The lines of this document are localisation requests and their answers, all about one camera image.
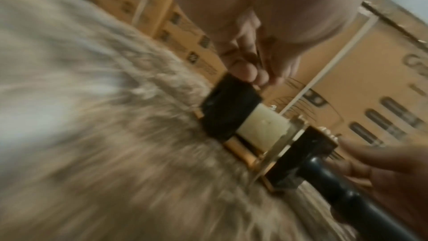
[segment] wooden board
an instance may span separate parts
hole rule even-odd
[[[310,186],[247,189],[170,52],[82,0],[0,2],[0,240],[352,240]]]

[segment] wooden surface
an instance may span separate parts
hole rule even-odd
[[[204,80],[92,4],[0,0],[0,40],[0,240],[352,239],[307,185],[248,190]]]

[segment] black tool handle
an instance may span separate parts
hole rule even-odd
[[[321,158],[307,159],[300,166],[297,175],[318,190],[338,215],[353,226],[364,240],[423,240],[348,179],[330,169]]]

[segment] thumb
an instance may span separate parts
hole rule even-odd
[[[421,166],[423,147],[372,147],[339,139],[339,145],[360,162],[383,170],[408,173]]]

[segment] cream-colored cylinder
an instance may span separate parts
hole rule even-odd
[[[265,153],[287,133],[289,127],[288,119],[259,104],[239,127],[237,134]]]

